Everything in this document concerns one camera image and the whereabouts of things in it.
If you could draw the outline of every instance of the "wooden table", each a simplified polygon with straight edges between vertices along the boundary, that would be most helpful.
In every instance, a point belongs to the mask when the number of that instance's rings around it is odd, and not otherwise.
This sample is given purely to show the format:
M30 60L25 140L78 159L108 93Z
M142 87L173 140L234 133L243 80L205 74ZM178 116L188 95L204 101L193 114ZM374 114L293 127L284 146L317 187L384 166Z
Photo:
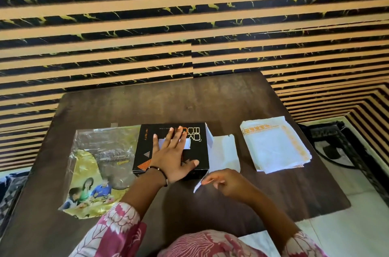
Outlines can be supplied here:
M313 158L304 168L256 172L240 132L244 120L285 116ZM76 129L141 123L207 122L212 134L234 134L241 173L299 221L350 207L350 203L282 102L259 72L149 83L66 94L17 203L0 256L68 256L97 219L77 220L58 211ZM242 236L264 230L247 206L212 186L193 194L195 181L163 188L144 221L139 250L146 256L185 233L216 229Z

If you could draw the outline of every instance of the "orange triangle pattern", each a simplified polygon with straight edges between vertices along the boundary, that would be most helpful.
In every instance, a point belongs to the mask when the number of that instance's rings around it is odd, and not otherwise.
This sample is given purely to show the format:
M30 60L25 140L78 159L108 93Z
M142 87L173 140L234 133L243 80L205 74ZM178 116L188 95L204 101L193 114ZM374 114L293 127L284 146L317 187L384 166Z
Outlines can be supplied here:
M140 164L138 166L139 169L142 169L143 171L146 171L148 167L150 167L150 162L151 162L151 159L150 160L147 160L146 162Z

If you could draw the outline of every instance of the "black beaded bracelet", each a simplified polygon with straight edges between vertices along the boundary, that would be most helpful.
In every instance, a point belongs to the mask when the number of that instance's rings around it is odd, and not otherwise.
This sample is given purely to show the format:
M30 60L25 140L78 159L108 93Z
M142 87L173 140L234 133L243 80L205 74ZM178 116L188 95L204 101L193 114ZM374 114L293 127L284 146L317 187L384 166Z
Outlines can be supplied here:
M166 179L166 184L165 184L165 186L168 186L168 176L166 176L165 172L163 172L161 168L156 167L156 166L149 166L149 167L146 169L146 171L148 171L150 168L157 169L158 171L161 171L161 173L163 174L163 176L165 176L165 179Z

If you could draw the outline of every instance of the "product box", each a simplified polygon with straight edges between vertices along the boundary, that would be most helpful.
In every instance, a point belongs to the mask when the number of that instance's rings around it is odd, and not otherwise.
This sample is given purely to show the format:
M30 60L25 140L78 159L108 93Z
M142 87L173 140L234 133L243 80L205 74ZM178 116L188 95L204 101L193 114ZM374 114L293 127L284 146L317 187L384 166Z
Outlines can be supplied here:
M132 168L136 176L143 174L150 166L153 154L153 135L157 134L158 139L163 139L168 134L170 127L174 128L175 134L179 126L182 126L184 131L187 132L187 140L190 139L190 144L187 143L182 152L181 164L183 165L196 159L200 162L185 179L200 179L208 172L208 149L212 147L213 140L205 123L142 124Z

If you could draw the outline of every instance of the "right hand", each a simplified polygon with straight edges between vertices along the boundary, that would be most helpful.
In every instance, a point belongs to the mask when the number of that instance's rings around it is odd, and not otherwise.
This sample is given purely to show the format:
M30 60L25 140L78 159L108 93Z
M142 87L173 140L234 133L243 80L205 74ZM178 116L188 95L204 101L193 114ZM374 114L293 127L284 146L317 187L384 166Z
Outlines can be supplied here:
M213 183L213 186L221 191L223 195L247 205L258 191L242 174L228 168L211 172L201 182L202 185L209 183Z

